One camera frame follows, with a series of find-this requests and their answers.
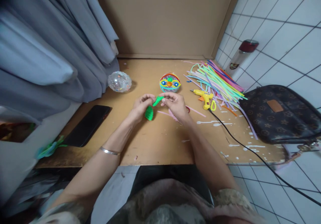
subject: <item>hand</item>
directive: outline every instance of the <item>hand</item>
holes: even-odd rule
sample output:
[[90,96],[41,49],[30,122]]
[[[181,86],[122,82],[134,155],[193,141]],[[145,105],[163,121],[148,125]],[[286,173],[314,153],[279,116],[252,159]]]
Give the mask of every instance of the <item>hand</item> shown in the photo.
[[135,100],[134,107],[128,115],[128,119],[138,124],[146,111],[147,106],[153,105],[156,97],[152,94],[144,94]]
[[167,106],[178,119],[179,122],[183,123],[185,120],[189,118],[184,97],[182,95],[166,92],[161,93],[160,96],[164,96],[162,99],[161,106]]

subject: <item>table surface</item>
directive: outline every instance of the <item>table surface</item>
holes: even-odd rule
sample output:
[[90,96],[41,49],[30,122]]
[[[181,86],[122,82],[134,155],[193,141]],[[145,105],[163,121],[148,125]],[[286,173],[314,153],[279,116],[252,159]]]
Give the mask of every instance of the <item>table surface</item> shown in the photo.
[[[73,146],[58,148],[52,156],[41,159],[36,168],[83,166],[127,116],[137,97],[145,93],[158,95],[162,92],[159,79],[168,72],[178,75],[181,81],[178,93],[184,96],[186,105],[206,115],[203,117],[193,111],[190,112],[192,119],[198,123],[200,131],[214,149],[218,153],[223,153],[220,155],[226,163],[260,162],[256,155],[248,150],[245,151],[233,140],[224,127],[218,125],[217,119],[203,110],[203,102],[198,100],[199,96],[190,92],[190,89],[196,89],[197,86],[187,83],[188,79],[183,74],[190,70],[191,63],[186,63],[184,60],[120,59],[119,65],[120,70],[132,79],[131,90],[127,93],[117,93],[107,88],[101,98],[82,104],[61,131],[61,134],[67,136],[94,105],[112,107],[108,117],[87,145],[81,148]],[[158,104],[154,107],[154,119],[148,121],[144,118],[136,126],[121,154],[120,165],[194,163],[193,151],[184,127],[170,116],[158,113],[157,110],[168,113],[166,106],[161,107]],[[214,113],[227,124],[227,128],[237,140],[244,145],[252,145],[251,149],[256,149],[257,154],[264,160],[279,162],[285,159],[283,147],[269,145],[253,138],[251,129],[239,110],[235,112],[237,117],[224,108],[222,110],[217,108]]]

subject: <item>smartphone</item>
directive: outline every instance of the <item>smartphone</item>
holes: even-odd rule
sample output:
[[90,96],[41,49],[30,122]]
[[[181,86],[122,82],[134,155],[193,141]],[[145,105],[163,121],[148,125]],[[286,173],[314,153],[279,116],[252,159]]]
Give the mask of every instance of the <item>smartphone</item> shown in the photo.
[[95,105],[78,123],[72,132],[66,137],[63,144],[84,147],[103,123],[111,108],[103,105]]

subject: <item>black cable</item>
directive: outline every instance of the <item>black cable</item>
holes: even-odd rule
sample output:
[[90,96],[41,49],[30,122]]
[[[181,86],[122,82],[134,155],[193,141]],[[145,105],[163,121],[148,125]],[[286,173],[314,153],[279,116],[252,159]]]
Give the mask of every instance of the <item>black cable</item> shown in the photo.
[[218,121],[224,126],[224,128],[227,130],[227,132],[230,134],[230,136],[240,145],[244,146],[246,149],[252,151],[257,157],[260,158],[260,160],[276,175],[276,177],[278,177],[281,181],[283,181],[285,184],[287,184],[289,187],[291,187],[293,190],[295,190],[296,192],[300,193],[302,196],[308,198],[309,200],[313,201],[315,204],[321,206],[321,203],[316,201],[315,199],[309,197],[307,194],[304,194],[302,191],[298,190],[297,188],[293,187],[292,185],[290,185],[289,183],[287,183],[285,180],[283,180],[271,167],[268,163],[266,163],[257,153],[255,153],[253,150],[251,150],[250,148],[247,148],[245,145],[243,145],[241,142],[239,142],[237,139],[234,138],[234,136],[230,133],[230,131],[227,129],[227,127],[225,126],[225,124],[223,124],[223,122],[210,110],[210,113],[212,115],[214,115],[214,117],[216,119],[218,119]]

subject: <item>leather tag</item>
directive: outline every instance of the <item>leather tag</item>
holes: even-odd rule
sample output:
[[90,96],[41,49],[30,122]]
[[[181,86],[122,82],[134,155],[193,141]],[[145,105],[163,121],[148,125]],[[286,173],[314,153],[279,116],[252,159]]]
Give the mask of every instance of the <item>leather tag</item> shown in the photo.
[[274,112],[281,112],[284,110],[283,107],[276,100],[269,100],[267,104]]

